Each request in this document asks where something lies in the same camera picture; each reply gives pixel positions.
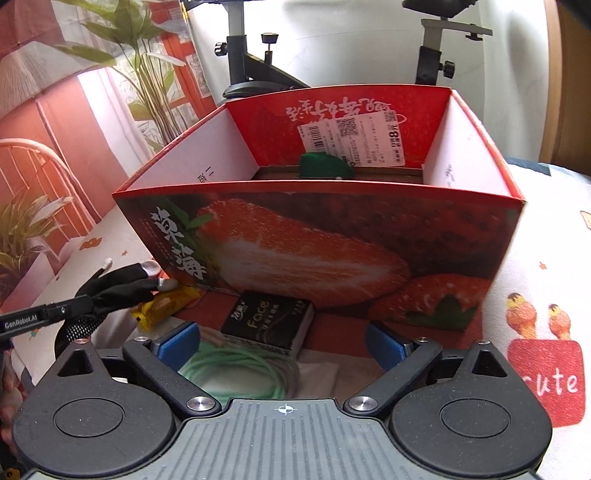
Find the black glove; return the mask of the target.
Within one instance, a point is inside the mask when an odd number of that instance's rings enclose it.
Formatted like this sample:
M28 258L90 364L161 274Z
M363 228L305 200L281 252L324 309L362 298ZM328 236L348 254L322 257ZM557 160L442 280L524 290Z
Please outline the black glove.
M160 273L159 265L153 260L109 272L105 267L96 271L72 299L57 308L63 324L54 340L55 358L70 343L90 337L109 314L152 301L156 293L179 286L174 279L161 278Z

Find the yellow snack packet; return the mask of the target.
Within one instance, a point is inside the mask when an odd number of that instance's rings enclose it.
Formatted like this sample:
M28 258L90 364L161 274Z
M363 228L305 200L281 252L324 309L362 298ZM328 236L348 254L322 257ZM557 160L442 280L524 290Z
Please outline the yellow snack packet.
M167 292L159 292L151 301L132 308L130 315L142 329L151 331L187 305L199 301L204 294L205 291L200 288L178 286Z

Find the green soft object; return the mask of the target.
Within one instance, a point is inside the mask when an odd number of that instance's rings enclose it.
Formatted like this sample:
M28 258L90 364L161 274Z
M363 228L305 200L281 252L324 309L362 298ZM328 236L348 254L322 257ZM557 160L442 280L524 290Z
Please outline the green soft object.
M324 152L307 152L300 157L297 175L307 180L350 180L355 178L355 170L339 157Z

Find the cartoon print table cloth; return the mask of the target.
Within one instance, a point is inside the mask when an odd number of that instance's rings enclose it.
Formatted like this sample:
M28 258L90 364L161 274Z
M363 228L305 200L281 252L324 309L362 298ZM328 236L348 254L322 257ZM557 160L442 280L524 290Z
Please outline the cartoon print table cloth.
M570 177L554 178L515 166L509 173L525 205L513 237L471 327L464 331L416 328L392 321L344 316L315 309L301 349L349 357L358 369L373 358L365 343L370 322L402 336L426 337L446 349L467 349L488 340L505 357L549 415L552 438L535 478L411 478L397 453L376 447L387 439L383 424L356 418L342 404L377 378L363 380L345 400L284 392L277 398L235 393L226 400L204 390L221 412L191 418L202 464L197 478L35 479L586 479L590 475L590 189ZM242 293L208 290L190 328L221 334L229 308ZM33 353L44 362L35 386L55 358L55 326L37 331ZM166 366L179 369L197 351L151 342Z

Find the black tissue pack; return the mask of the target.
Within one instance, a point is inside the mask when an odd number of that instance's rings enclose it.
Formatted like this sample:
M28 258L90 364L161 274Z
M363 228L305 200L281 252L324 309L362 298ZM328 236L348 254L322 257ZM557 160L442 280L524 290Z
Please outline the black tissue pack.
M229 342L296 359L314 315L310 300L245 291L222 324L221 334Z

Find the red strawberry cardboard box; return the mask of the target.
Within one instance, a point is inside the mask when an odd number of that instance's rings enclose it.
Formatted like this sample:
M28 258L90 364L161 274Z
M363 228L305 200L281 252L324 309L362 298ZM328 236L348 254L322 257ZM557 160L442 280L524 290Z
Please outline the red strawberry cardboard box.
M341 158L355 178L298 178L307 152ZM113 197L183 282L456 331L471 327L525 205L456 91L400 84L233 100Z

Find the black exercise bike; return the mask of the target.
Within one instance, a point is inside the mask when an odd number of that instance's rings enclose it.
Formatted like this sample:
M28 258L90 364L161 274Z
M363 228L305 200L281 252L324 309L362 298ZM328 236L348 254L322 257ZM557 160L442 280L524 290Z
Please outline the black exercise bike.
M184 1L216 103L229 86L433 85L454 52L477 70L492 30L457 20L474 1Z

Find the printed wall backdrop cloth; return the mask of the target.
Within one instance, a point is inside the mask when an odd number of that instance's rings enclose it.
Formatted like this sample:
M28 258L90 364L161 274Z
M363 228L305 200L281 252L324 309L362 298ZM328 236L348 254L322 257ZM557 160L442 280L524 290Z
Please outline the printed wall backdrop cloth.
M180 2L3 2L2 310L31 305L114 191L213 108Z

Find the wooden door frame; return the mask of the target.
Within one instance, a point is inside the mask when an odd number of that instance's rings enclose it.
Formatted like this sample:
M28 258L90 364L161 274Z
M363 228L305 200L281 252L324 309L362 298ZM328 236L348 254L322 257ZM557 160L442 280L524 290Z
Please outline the wooden door frame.
M549 86L539 160L590 173L590 3L546 1Z

